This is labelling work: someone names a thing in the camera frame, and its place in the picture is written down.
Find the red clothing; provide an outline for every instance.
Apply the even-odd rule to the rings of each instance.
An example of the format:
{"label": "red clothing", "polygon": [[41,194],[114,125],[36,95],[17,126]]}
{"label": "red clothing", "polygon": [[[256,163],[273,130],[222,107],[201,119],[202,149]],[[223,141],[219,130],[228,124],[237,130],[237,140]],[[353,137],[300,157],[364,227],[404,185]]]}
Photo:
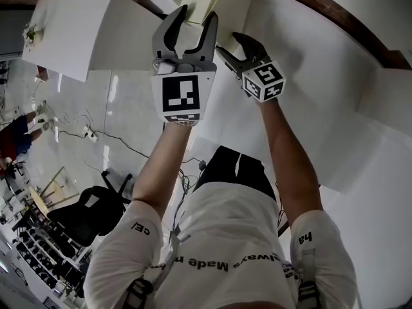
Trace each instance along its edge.
{"label": "red clothing", "polygon": [[16,160],[15,145],[13,140],[12,128],[7,125],[6,128],[0,131],[0,154],[2,158],[11,158]]}

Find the black office chair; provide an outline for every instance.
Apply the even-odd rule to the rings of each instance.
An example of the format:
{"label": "black office chair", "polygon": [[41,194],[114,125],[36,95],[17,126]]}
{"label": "black office chair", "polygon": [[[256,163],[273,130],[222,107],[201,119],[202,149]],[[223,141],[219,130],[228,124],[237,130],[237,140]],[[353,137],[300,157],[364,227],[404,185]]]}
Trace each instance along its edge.
{"label": "black office chair", "polygon": [[79,245],[90,246],[97,235],[105,236],[111,232],[126,210],[124,204],[130,203],[122,194],[132,175],[126,176],[116,192],[106,178],[108,174],[108,171],[102,173],[107,188],[87,188],[77,203],[47,214],[49,220],[62,227],[63,232]]}

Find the white t-shirt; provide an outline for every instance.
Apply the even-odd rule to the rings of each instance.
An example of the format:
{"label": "white t-shirt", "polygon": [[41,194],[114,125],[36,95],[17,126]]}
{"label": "white t-shirt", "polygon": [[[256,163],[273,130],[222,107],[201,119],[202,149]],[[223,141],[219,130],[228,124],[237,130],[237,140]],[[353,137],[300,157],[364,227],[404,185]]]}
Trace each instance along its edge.
{"label": "white t-shirt", "polygon": [[[355,271],[339,230],[327,213],[307,212],[292,226],[290,256],[277,237],[278,208],[257,190],[206,183],[187,199],[179,221],[184,239],[154,294],[154,308],[215,309],[268,301],[295,308],[304,274],[302,251],[314,248],[315,281],[327,308],[351,308]],[[126,289],[165,269],[161,221],[149,205],[134,201],[91,259],[84,283],[89,309],[121,308]]]}

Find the white tabletop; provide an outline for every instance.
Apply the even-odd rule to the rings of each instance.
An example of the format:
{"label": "white tabletop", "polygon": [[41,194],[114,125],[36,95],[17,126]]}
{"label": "white tabletop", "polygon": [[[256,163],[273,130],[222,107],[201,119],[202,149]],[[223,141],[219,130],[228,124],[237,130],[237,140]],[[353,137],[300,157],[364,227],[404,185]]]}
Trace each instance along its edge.
{"label": "white tabletop", "polygon": [[23,60],[86,81],[91,54],[110,0],[39,0],[31,24],[44,28],[43,40]]}

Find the power strip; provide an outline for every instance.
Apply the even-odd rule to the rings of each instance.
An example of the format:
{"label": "power strip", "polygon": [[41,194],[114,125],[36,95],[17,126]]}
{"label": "power strip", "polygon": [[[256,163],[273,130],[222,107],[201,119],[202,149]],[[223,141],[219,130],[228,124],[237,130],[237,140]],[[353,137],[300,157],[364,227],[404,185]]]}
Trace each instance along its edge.
{"label": "power strip", "polygon": [[92,131],[91,129],[90,129],[90,127],[89,126],[84,126],[84,128],[83,128],[83,136],[86,136],[86,134],[88,135],[88,138],[93,142],[93,143],[96,143],[96,141],[97,141],[97,134],[94,132],[94,131]]}

